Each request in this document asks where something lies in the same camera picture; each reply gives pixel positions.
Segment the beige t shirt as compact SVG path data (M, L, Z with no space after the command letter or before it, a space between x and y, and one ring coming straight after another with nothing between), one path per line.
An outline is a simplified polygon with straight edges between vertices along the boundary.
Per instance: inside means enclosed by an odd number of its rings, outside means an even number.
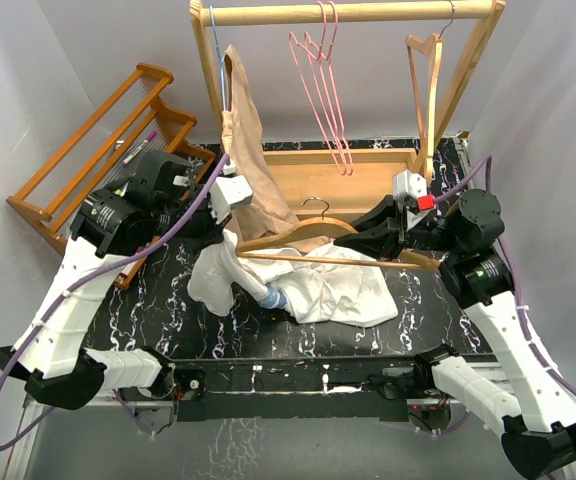
M229 105L222 111L221 142L253 193L250 204L234 210L227 228L240 241L256 240L287 231L299 219L266 164L261 119L242 60L232 45L225 51L224 68Z

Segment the white t shirt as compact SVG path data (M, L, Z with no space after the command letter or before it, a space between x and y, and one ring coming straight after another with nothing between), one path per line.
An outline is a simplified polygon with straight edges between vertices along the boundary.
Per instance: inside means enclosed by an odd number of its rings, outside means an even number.
M234 284L262 308L283 309L300 324L334 321L367 328L398 315L380 268L308 261L368 259L354 250L328 243L294 262L240 258L237 243L237 235L224 230L222 242L201 251L187 286L189 296L215 315L225 316L233 308Z

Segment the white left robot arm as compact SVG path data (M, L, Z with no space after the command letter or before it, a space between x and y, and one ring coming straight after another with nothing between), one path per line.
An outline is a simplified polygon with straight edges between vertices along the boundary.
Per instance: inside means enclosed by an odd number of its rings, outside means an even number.
M36 401L67 410L98 393L139 388L154 399L168 396L175 376L169 360L152 348L86 349L83 340L108 290L123 269L174 236L206 240L218 230L209 190L222 156L205 183L193 182L191 164L163 151L148 152L137 169L92 191L70 226L57 275L26 332L0 347L0 369L24 381Z

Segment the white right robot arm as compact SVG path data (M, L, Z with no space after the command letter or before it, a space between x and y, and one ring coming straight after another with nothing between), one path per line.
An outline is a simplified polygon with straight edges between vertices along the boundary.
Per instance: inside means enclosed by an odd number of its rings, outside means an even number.
M375 260L408 248L444 253L440 279L486 338L512 389L477 373L447 344L416 355L412 371L396 381L460 401L499 437L518 474L539 479L576 461L576 394L540 362L538 338L516 299L519 287L493 247L505 230L497 198L471 189L442 216L432 214L434 205L431 195L387 195L354 221L355 233L334 243Z

